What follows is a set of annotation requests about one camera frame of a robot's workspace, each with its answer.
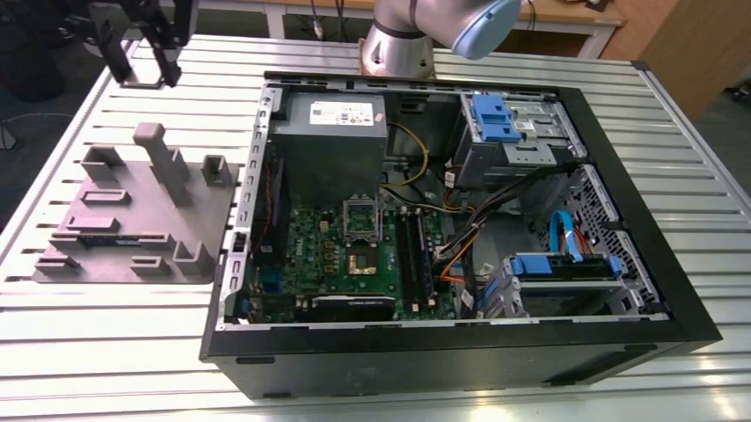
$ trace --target cable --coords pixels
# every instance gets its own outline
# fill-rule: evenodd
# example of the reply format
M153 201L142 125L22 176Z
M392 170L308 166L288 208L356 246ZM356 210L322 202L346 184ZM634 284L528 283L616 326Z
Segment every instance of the cable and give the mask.
M534 6L534 0L528 1L530 7L530 32L534 32L534 27L537 25L537 7Z
M338 16L338 42L349 42L349 37L344 31L344 0L334 0L336 3L336 15Z
M410 205L412 207L428 208L428 209L432 209L432 210L434 210L440 213L446 213L446 214L460 214L461 213L461 211L453 211L450 209L442 209L442 208L436 207L430 204L420 204L417 202L412 202L404 196L401 196L398 193L396 193L393 190L390 190L389 188L381 186L381 189L393 197L394 200L404 203L405 205Z
M313 19L317 20L317 12L316 12L316 2L314 0L309 0L309 8L313 12Z
M253 245L253 249L249 253L249 255L252 256L260 248L260 244L262 243L262 239L266 236L268 230L270 229L270 211L272 211L272 205L270 205L270 164L266 164L266 223L262 226L262 231L260 232L260 236L258 236L258 240L256 242L256 244Z
M462 248L458 250L458 252L456 253L456 255L453 255L452 260L449 261L448 265L445 266L444 270L441 271L441 278L440 280L442 280L446 277L448 272L450 271L450 268L453 267L453 264L456 264L456 261L458 260L458 258L461 257L461 255L466 252L466 249L469 249L469 246L472 246L473 241L476 240L477 236L480 235L480 232L477 231L477 233L474 233L474 235L472 236L472 238L466 241L466 244L462 246Z
M324 40L324 27L320 25L320 20L317 19L316 3L309 0L309 8L313 11L313 34L318 41Z
M430 152L428 151L426 147L424 146L422 140L417 137L417 135L414 135L414 132L412 132L406 127L401 126L401 124L398 124L398 123L392 122L392 123L388 123L388 125L393 126L393 127L398 127L409 135L409 137L414 140L414 142L420 146L420 150L422 151L422 167L420 168L420 171L417 172L417 174L414 174L409 179L406 179L401 182L381 185L382 187L398 187L398 186L409 185L412 182L414 182L424 175L424 173L426 172L426 165L428 165L428 161L429 161Z

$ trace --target floor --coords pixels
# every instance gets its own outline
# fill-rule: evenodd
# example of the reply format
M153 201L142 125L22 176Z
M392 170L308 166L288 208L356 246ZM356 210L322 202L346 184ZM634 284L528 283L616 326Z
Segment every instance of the floor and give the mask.
M113 19L121 21L117 11ZM312 40L313 36L302 17L285 17L288 38ZM325 32L332 39L337 37L336 20L328 18L322 22ZM349 19L346 35L350 40L366 35L368 23ZM256 13L230 13L225 11L201 11L198 33L265 37L268 29L265 18ZM17 101L6 90L0 87L0 120L27 113L53 113L53 115L31 115L7 124L13 136L23 146L11 155L0 151L0 231L5 227L23 193L34 181L54 144L69 123L63 114L73 115L87 94L95 77L102 71L101 60L83 50L79 43L71 43L51 51L58 69L63 74L63 94L42 103L26 104ZM740 105L722 94L714 101L696 127L706 139L712 149L725 163L726 168L751 192L751 106Z

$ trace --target black cable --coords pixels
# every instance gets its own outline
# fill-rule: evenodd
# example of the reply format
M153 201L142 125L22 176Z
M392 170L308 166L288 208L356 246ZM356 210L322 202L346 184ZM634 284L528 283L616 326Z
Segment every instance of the black cable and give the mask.
M344 0L334 0L336 3L336 15L338 16L338 42L349 42L349 37L346 36L346 31L344 30Z
M309 8L313 11L313 19L317 20L316 2L313 0L309 0Z
M529 0L530 7L530 31L534 32L534 26L537 25L537 7L534 6L534 0Z
M577 163L566 163L556 165L554 167L542 167L516 180L510 185L505 186L502 189L492 193L490 196L480 204L480 206L474 209L472 215L469 215L469 219L466 220L462 231L457 233L457 240L449 242L444 248L450 249L457 244L461 244L469 238L472 233L480 229L480 226L486 220L486 215L505 202L516 199L518 195L522 194L524 190L537 182L537 180L541 180L542 178L546 178L553 174L568 173L577 168Z

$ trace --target aluminum table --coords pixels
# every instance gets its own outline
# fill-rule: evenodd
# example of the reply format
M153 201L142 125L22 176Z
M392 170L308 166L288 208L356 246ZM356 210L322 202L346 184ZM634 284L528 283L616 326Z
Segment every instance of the aluminum table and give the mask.
M135 69L147 44L127 46ZM196 36L175 89L122 89L106 72L0 236L0 417L349 420L751 418L751 201L648 71L626 62L437 51L446 79L580 88L724 340L592 385L250 402L198 362L210 286L41 285L29 280L85 178L93 144L143 158L141 121L183 159L244 164L265 70L356 73L354 45Z

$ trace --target slotted metal table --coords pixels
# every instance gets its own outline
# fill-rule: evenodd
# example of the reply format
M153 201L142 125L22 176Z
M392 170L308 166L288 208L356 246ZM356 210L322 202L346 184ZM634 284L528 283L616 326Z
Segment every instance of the slotted metal table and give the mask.
M135 69L146 65L147 44L126 47ZM131 130L158 121L186 161L221 154L244 164L262 72L353 74L356 57L356 45L196 36L181 53L177 88L122 89L103 72L0 236L0 417L751 418L751 201L654 77L628 62L530 55L468 62L445 51L434 57L440 78L582 90L724 336L688 356L588 387L252 402L198 362L210 286L30 281L85 178L77 162L90 145L145 159Z

